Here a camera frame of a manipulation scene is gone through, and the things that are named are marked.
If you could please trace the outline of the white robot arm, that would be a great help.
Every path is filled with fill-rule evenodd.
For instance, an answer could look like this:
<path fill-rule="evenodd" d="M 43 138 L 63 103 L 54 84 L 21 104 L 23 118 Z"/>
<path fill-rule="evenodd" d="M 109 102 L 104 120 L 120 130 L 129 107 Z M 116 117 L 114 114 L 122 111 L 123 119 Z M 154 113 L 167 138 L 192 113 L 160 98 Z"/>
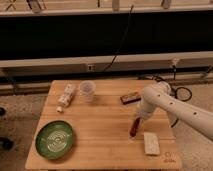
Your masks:
<path fill-rule="evenodd" d="M 213 141 L 213 113 L 177 100 L 170 93 L 171 87 L 164 81 L 144 87 L 136 115 L 148 120 L 157 108 L 161 108 Z"/>

